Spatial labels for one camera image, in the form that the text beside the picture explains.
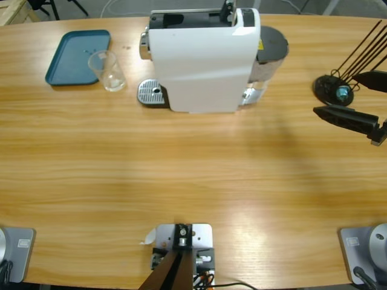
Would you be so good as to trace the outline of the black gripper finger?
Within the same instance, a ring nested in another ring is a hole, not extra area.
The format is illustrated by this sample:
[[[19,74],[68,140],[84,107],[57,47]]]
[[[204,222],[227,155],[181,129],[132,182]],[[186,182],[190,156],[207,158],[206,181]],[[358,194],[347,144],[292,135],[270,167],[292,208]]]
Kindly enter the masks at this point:
[[[345,106],[319,106],[314,107],[313,112],[330,124],[361,134],[371,135],[380,129],[378,116]]]
[[[353,79],[368,89],[379,92],[387,92],[387,72],[368,71],[356,74]]]

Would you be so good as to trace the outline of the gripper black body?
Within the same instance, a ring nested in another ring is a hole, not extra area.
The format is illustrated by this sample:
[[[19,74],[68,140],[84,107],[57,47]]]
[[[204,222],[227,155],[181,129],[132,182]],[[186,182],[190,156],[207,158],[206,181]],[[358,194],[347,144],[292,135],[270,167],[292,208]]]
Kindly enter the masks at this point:
[[[382,124],[376,123],[371,132],[367,135],[367,138],[371,140],[372,145],[380,146],[386,140],[386,126],[387,120]]]

